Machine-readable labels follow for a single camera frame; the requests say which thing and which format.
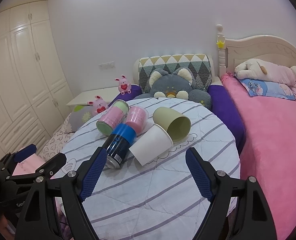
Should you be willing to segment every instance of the pillow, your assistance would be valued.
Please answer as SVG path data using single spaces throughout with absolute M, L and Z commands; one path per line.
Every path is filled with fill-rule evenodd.
M 93 118 L 92 108 L 93 106 L 76 106 L 70 114 L 64 133 L 76 132 L 84 123 Z
M 184 55 L 164 55 L 155 57 L 144 57 L 139 61 L 139 86 L 143 93 L 149 93 L 149 77 L 151 73 L 161 68 L 169 74 L 178 68 L 186 67 L 196 80 L 196 89 L 207 91 L 211 84 L 210 61 L 205 54 L 184 54 Z
M 295 96 L 290 87 L 285 84 L 249 78 L 241 79 L 239 81 L 247 89 L 251 97 L 264 96 L 295 100 Z

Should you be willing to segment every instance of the can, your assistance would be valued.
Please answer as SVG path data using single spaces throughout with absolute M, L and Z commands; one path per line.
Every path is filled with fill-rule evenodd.
M 115 128 L 102 146 L 107 150 L 106 165 L 110 169 L 120 168 L 135 138 L 136 132 L 130 126 L 121 123 Z
M 98 130 L 104 135 L 110 135 L 117 125 L 124 120 L 128 111 L 129 105 L 124 100 L 116 100 L 96 122 Z

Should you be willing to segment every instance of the pink blanket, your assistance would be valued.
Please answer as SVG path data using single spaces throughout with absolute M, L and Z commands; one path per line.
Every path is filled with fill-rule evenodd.
M 296 226 L 296 101 L 250 97 L 243 85 L 227 74 L 222 83 L 246 129 L 240 177 L 258 179 L 278 240 L 284 240 Z

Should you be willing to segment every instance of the green cup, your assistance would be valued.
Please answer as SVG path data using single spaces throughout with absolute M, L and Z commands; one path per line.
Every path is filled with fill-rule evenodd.
M 159 107 L 152 118 L 156 124 L 167 131 L 174 143 L 182 141 L 190 132 L 190 119 L 174 109 Z

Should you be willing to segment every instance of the pink cup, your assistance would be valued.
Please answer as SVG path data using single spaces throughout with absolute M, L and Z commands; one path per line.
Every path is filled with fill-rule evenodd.
M 143 131 L 148 117 L 149 113 L 146 109 L 141 106 L 132 106 L 127 115 L 126 125 L 129 125 L 139 135 Z

